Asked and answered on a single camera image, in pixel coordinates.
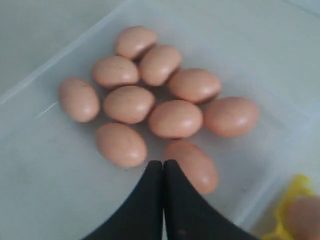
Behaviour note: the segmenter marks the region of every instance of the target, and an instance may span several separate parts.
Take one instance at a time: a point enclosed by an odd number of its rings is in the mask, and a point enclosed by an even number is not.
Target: brown egg
[[[212,193],[219,181],[213,161],[197,145],[186,141],[169,144],[164,160],[176,160],[185,176],[200,194]]]
[[[101,155],[123,168],[138,166],[147,157],[147,146],[140,134],[121,123],[101,126],[95,140]]]
[[[212,101],[204,111],[204,126],[222,137],[250,132],[259,119],[259,110],[250,100],[229,96]]]
[[[123,56],[110,56],[94,64],[92,77],[102,87],[114,89],[136,84],[139,72],[136,65]]]
[[[207,102],[221,91],[220,79],[201,68],[178,71],[168,81],[169,91],[177,98],[194,104]]]
[[[184,100],[161,103],[148,120],[151,131],[165,139],[188,138],[201,128],[202,123],[200,108]]]
[[[139,64],[141,79],[150,86],[161,86],[180,66],[181,60],[181,54],[173,46],[154,47]]]
[[[110,118],[122,123],[142,122],[155,104],[155,96],[139,86],[122,86],[109,93],[103,109]]]
[[[127,59],[137,59],[157,44],[157,35],[145,26],[123,30],[115,41],[115,51]]]
[[[86,81],[69,77],[59,86],[62,109],[75,121],[86,123],[100,111],[100,101],[95,89]]]
[[[284,225],[296,240],[320,240],[320,197],[302,197],[291,203]]]

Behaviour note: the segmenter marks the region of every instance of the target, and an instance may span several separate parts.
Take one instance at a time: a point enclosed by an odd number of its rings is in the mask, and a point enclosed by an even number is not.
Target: yellow object
[[[264,235],[262,240],[295,240],[284,227],[284,220],[286,214],[286,208],[298,197],[312,196],[314,192],[308,188],[308,184],[311,180],[302,174],[298,174],[294,177],[289,189],[284,194],[284,197],[275,211],[276,228],[274,232]]]

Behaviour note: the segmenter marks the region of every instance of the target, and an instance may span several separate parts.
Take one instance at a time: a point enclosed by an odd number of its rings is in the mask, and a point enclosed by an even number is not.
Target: plastic bin
[[[258,126],[246,136],[221,138],[202,130],[191,137],[212,157],[220,175],[218,189],[205,196],[212,206],[249,230],[256,221],[256,204],[286,167],[294,165],[290,156],[312,123],[307,114],[194,37],[167,10],[147,1],[128,1],[1,96],[0,239],[81,239],[108,218],[138,182],[145,165],[119,168],[96,150],[95,131],[110,121],[104,114],[79,124],[57,103],[60,82],[70,76],[91,81],[94,62],[113,54],[117,34],[134,25],[151,28],[160,43],[177,47],[183,68],[217,74],[223,81],[221,96],[243,96],[259,106]],[[99,94],[106,92],[100,89]],[[148,160],[161,159],[166,141],[152,135],[145,123],[135,127],[147,141]]]

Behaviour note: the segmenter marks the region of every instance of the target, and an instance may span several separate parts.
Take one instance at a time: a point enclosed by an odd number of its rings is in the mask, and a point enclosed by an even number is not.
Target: chicken egg
[[[140,134],[121,123],[101,126],[95,140],[101,155],[123,168],[136,167],[147,157],[147,146]]]
[[[194,104],[207,102],[221,91],[220,79],[201,68],[178,71],[168,81],[169,91],[177,98]]]
[[[104,112],[127,124],[142,122],[155,103],[155,96],[139,86],[122,86],[109,93],[103,102]]]
[[[221,137],[244,135],[255,127],[258,119],[258,107],[237,96],[216,99],[204,111],[204,126]]]
[[[132,26],[123,30],[115,41],[118,55],[135,60],[157,44],[157,35],[145,26]]]
[[[284,225],[296,240],[320,240],[320,197],[293,201],[285,213]]]
[[[150,86],[161,86],[180,66],[181,61],[180,52],[173,46],[154,47],[147,52],[139,64],[141,79]]]
[[[150,130],[164,139],[188,138],[201,128],[202,123],[200,108],[184,100],[159,104],[148,120]]]
[[[97,84],[114,89],[134,85],[139,80],[136,65],[123,56],[110,56],[97,61],[92,68],[92,77]]]
[[[189,182],[200,194],[212,193],[219,181],[213,161],[197,145],[174,141],[164,152],[164,160],[176,160]]]
[[[58,98],[62,109],[79,123],[93,120],[100,111],[95,89],[80,78],[65,79],[59,86]]]

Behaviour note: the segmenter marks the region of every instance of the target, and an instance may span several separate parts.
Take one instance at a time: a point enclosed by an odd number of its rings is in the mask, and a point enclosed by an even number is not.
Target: black plastic tip
[[[124,204],[83,240],[161,240],[163,166],[150,161]]]
[[[164,163],[164,215],[169,240],[256,240],[213,209],[178,163]]]

